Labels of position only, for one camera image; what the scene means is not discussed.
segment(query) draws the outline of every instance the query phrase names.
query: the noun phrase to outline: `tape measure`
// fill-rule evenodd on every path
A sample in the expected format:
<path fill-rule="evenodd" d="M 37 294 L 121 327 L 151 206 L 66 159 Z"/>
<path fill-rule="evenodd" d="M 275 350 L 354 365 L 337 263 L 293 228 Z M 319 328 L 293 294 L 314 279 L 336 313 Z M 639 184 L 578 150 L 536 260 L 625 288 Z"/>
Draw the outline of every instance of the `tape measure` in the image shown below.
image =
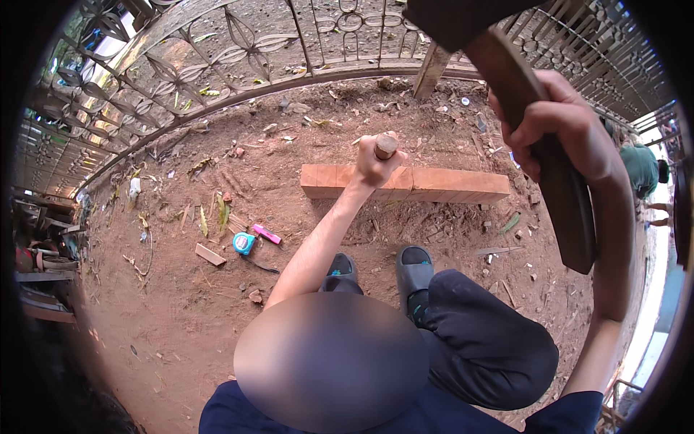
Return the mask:
<path fill-rule="evenodd" d="M 234 235 L 234 250 L 242 255 L 248 255 L 255 243 L 255 237 L 245 232 Z"/>

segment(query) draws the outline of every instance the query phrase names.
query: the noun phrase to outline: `brown soil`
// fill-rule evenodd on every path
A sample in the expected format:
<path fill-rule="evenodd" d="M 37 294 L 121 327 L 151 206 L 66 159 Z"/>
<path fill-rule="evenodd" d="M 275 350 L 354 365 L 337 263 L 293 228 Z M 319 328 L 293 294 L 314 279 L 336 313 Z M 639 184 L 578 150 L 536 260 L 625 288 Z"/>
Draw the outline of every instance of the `brown soil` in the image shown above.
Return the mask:
<path fill-rule="evenodd" d="M 100 375 L 148 434 L 197 432 L 205 402 L 233 374 L 237 338 L 262 309 L 248 294 L 260 290 L 267 300 L 277 279 L 276 274 L 239 259 L 230 247 L 229 230 L 219 233 L 217 211 L 210 212 L 214 192 L 231 192 L 236 216 L 264 224 L 283 238 L 282 247 L 265 242 L 253 252 L 258 263 L 282 269 L 334 203 L 305 197 L 299 187 L 301 165 L 353 164 L 357 149 L 351 143 L 355 138 L 388 130 L 400 133 L 411 156 L 408 165 L 505 174 L 511 196 L 489 210 L 448 203 L 367 202 L 341 247 L 354 257 L 359 283 L 369 296 L 398 308 L 392 252 L 405 244 L 427 247 L 437 271 L 458 269 L 486 288 L 499 282 L 496 296 L 511 304 L 501 284 L 505 280 L 514 307 L 547 327 L 561 359 L 554 383 L 538 403 L 513 412 L 490 413 L 521 428 L 526 416 L 558 397 L 588 329 L 591 278 L 562 265 L 544 203 L 531 206 L 528 199 L 529 193 L 539 191 L 538 186 L 524 178 L 516 185 L 514 179 L 521 171 L 506 149 L 491 156 L 487 151 L 490 143 L 494 149 L 502 144 L 499 123 L 486 104 L 484 88 L 477 82 L 442 81 L 427 108 L 411 98 L 411 82 L 412 78 L 395 78 L 388 89 L 378 87 L 375 80 L 297 89 L 215 113 L 208 117 L 208 133 L 190 134 L 181 142 L 179 158 L 158 165 L 143 152 L 132 161 L 134 165 L 146 161 L 140 174 L 142 193 L 132 210 L 125 200 L 128 181 L 122 181 L 119 198 L 105 210 L 102 206 L 115 190 L 108 176 L 92 187 L 90 194 L 98 206 L 89 221 L 90 265 L 101 283 L 96 274 L 89 274 L 79 288 L 82 293 L 76 299 L 83 299 L 83 304 L 76 309 L 81 333 L 98 334 L 98 342 L 87 337 L 95 351 L 92 357 L 99 360 Z M 453 90 L 458 98 L 468 97 L 470 105 L 463 107 L 459 99 L 447 101 Z M 333 122 L 303 126 L 303 115 L 281 115 L 278 102 L 282 96 L 311 106 L 306 113 L 310 118 Z M 397 101 L 401 109 L 375 109 L 378 103 L 390 101 Z M 440 104 L 448 112 L 434 111 Z M 487 118 L 485 134 L 473 125 L 478 111 Z M 273 122 L 280 128 L 296 127 L 264 137 L 262 129 Z M 147 151 L 165 149 L 182 134 L 175 131 Z M 281 138 L 285 135 L 295 137 L 291 144 Z M 245 150 L 242 158 L 224 158 L 234 147 L 233 140 Z M 219 158 L 219 162 L 205 168 L 196 181 L 189 179 L 186 172 L 207 157 Z M 119 169 L 128 172 L 130 162 Z M 167 178 L 171 170 L 176 174 Z M 174 216 L 188 205 L 192 205 L 189 217 L 181 230 L 181 221 Z M 199 205 L 208 218 L 207 239 L 198 227 Z M 145 210 L 149 212 L 153 253 L 149 240 L 139 240 L 142 224 L 137 215 Z M 521 213 L 520 223 L 499 235 L 516 211 Z M 485 233 L 483 222 L 487 220 L 493 226 Z M 523 233 L 520 240 L 514 237 L 519 230 Z M 194 253 L 196 243 L 228 262 L 211 265 Z M 484 247 L 506 246 L 523 248 L 501 253 L 490 265 L 474 254 Z M 123 255 L 133 257 L 143 271 L 151 257 L 151 269 L 142 278 L 146 285 Z M 484 268 L 490 271 L 486 278 Z M 536 281 L 531 274 L 537 275 Z M 239 290 L 243 285 L 247 289 Z"/>

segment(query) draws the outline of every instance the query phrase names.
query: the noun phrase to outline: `metal fence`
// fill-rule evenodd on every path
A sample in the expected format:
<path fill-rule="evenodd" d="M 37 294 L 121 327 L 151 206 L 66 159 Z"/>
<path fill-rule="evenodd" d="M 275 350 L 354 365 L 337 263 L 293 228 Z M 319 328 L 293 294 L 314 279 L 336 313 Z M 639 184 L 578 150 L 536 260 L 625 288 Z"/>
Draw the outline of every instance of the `metal fence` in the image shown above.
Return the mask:
<path fill-rule="evenodd" d="M 186 122 L 292 87 L 416 75 L 430 43 L 403 19 L 401 0 L 151 3 L 153 17 L 132 39 L 101 0 L 82 3 L 87 26 L 61 35 L 64 49 L 31 99 L 17 187 L 73 197 L 85 180 Z M 498 25 L 531 66 L 560 71 L 622 123 L 673 100 L 656 53 L 621 2 L 556 0 Z M 127 44 L 97 54 L 94 28 Z M 443 75 L 479 78 L 464 53 L 452 55 Z"/>

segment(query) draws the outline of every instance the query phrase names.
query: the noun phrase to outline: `foot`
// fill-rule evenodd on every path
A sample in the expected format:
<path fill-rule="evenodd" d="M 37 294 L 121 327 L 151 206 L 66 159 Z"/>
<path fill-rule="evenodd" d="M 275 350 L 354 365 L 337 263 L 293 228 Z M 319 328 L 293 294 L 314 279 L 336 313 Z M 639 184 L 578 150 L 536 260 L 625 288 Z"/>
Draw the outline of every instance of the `foot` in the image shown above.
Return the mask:
<path fill-rule="evenodd" d="M 335 254 L 326 276 L 339 276 L 356 282 L 357 267 L 354 265 L 354 260 L 351 256 L 338 252 Z"/>
<path fill-rule="evenodd" d="M 422 327 L 422 318 L 429 308 L 429 282 L 434 277 L 431 255 L 420 246 L 404 247 L 396 257 L 396 276 L 400 310 Z"/>

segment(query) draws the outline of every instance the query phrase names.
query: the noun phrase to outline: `pink marker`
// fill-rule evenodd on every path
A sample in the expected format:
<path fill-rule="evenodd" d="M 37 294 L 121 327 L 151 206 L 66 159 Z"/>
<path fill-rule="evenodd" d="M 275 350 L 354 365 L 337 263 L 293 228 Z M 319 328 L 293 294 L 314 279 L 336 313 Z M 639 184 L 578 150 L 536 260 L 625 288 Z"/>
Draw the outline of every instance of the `pink marker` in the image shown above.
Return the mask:
<path fill-rule="evenodd" d="M 271 242 L 273 242 L 275 244 L 280 244 L 280 242 L 282 241 L 282 238 L 280 238 L 277 235 L 273 234 L 272 232 L 268 231 L 267 229 L 265 229 L 264 226 L 260 226 L 259 224 L 254 224 L 253 230 L 255 232 L 258 232 L 258 234 L 260 234 L 263 238 L 267 238 L 268 240 L 270 240 Z"/>

